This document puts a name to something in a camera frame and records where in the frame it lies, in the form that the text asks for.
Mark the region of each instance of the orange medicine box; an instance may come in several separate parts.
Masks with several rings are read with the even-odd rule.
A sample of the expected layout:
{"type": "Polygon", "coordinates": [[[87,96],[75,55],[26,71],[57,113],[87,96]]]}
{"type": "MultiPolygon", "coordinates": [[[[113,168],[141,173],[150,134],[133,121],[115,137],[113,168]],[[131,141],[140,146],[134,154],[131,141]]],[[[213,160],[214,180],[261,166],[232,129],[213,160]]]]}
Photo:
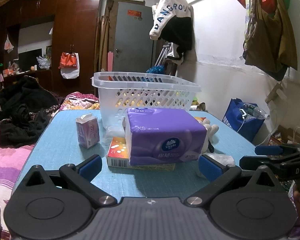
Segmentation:
{"type": "Polygon", "coordinates": [[[106,156],[108,167],[129,168],[144,171],[174,171],[176,164],[131,166],[127,152],[126,140],[122,137],[113,137],[106,156]]]}

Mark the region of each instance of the purple tissue pack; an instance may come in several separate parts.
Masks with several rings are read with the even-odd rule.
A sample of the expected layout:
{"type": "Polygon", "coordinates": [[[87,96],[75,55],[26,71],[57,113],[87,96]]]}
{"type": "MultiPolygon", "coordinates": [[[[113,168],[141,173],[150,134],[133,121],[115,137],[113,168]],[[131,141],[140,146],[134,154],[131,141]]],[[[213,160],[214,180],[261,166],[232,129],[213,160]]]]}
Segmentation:
{"type": "Polygon", "coordinates": [[[85,114],[75,119],[79,144],[89,149],[100,141],[98,119],[85,114]]]}
{"type": "Polygon", "coordinates": [[[130,165],[197,160],[206,128],[183,109],[128,108],[125,139],[130,165]]]}

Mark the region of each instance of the floral blanket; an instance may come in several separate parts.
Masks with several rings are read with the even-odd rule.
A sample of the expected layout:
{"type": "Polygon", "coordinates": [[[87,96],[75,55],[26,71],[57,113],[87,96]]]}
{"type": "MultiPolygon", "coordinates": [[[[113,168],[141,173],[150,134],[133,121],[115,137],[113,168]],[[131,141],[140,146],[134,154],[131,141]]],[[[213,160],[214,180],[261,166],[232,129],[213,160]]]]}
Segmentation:
{"type": "Polygon", "coordinates": [[[66,96],[60,109],[51,116],[55,116],[59,111],[63,110],[80,110],[80,109],[100,109],[99,98],[92,94],[82,94],[74,92],[66,96]]]}
{"type": "Polygon", "coordinates": [[[0,239],[8,240],[10,238],[3,220],[3,210],[10,199],[14,184],[33,147],[34,145],[26,145],[18,149],[0,148],[0,239]]]}

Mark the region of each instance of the table surface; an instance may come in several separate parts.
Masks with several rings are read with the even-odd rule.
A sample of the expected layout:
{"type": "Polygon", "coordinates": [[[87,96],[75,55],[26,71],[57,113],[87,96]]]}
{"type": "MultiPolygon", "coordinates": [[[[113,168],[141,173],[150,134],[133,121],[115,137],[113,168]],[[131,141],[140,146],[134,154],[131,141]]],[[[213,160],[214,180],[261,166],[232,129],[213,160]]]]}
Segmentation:
{"type": "MultiPolygon", "coordinates": [[[[238,165],[244,155],[255,155],[254,145],[207,112],[190,111],[192,116],[207,117],[217,124],[219,131],[213,138],[215,153],[231,155],[238,165]]],[[[141,171],[108,167],[106,154],[111,139],[105,139],[100,110],[65,110],[56,114],[29,155],[15,188],[31,166],[39,164],[45,170],[58,170],[66,163],[79,164],[94,154],[102,157],[102,171],[92,183],[114,196],[121,197],[172,197],[181,200],[196,192],[209,182],[196,175],[197,162],[177,163],[174,171],[141,171]],[[92,113],[98,118],[100,143],[85,149],[78,144],[75,119],[92,113]]]]}

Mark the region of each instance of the blue shopping bag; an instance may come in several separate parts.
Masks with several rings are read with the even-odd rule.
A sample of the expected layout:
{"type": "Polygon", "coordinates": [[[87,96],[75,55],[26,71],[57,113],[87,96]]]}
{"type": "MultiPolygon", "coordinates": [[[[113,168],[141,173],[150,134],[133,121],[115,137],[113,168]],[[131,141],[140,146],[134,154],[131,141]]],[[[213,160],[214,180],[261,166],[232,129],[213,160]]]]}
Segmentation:
{"type": "MultiPolygon", "coordinates": [[[[231,99],[226,114],[222,119],[223,123],[225,123],[235,131],[239,130],[243,122],[242,114],[239,111],[239,109],[242,108],[243,104],[244,103],[239,98],[231,99]]],[[[252,142],[263,122],[264,120],[260,120],[255,117],[245,120],[243,126],[239,130],[239,134],[245,137],[248,141],[252,142]]]]}

